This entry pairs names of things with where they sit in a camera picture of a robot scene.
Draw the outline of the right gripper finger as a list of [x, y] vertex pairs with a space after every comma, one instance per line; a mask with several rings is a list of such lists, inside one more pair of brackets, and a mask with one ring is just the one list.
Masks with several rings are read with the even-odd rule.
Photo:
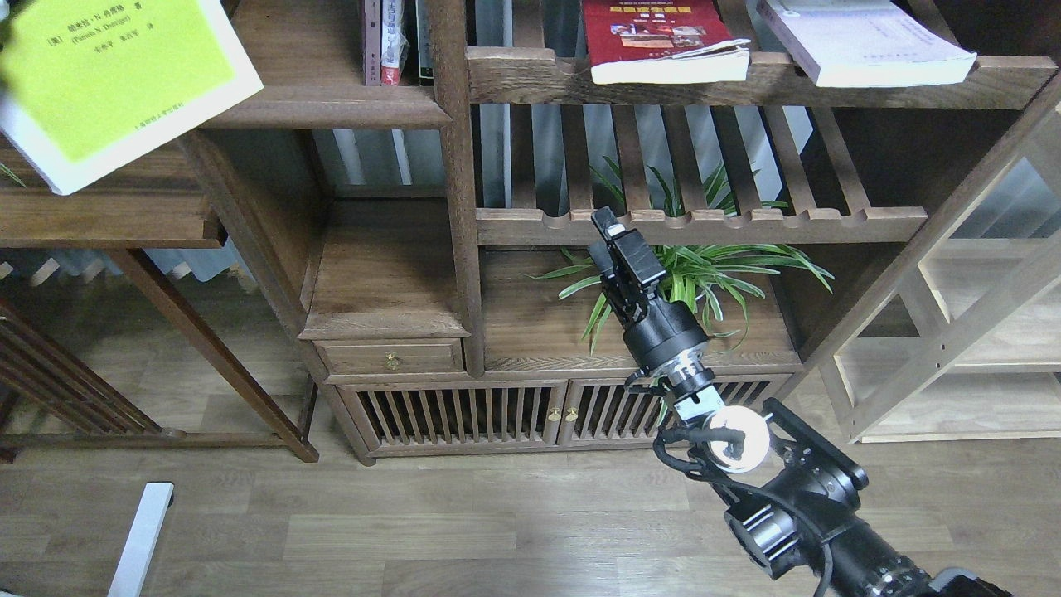
[[591, 215], [591, 222], [601, 235], [601, 241], [596, 245], [618, 246], [618, 242], [629, 233], [629, 229], [613, 214], [613, 209], [609, 206], [596, 209]]

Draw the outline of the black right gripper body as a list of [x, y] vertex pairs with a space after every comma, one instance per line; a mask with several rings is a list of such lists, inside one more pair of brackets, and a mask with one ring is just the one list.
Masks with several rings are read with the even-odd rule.
[[712, 371], [701, 362], [709, 338], [685, 303], [663, 298], [660, 282], [667, 273], [651, 246], [640, 231], [603, 231], [602, 236], [589, 252], [639, 366], [632, 377], [666, 377], [674, 391], [711, 385]]

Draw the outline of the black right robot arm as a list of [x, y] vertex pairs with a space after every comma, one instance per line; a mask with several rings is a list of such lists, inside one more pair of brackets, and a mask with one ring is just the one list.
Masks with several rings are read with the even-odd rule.
[[677, 420], [656, 432], [653, 451], [690, 479], [712, 484], [724, 517], [759, 568], [777, 579], [805, 565], [819, 577], [816, 595], [1001, 596], [1004, 590], [966, 568], [929, 575], [899, 554], [857, 515], [864, 469], [776, 398], [759, 410], [725, 405], [701, 362], [705, 329], [685, 303], [663, 298], [666, 277], [639, 231], [609, 208], [592, 221], [601, 242], [589, 252], [603, 296], [623, 328], [648, 392]]

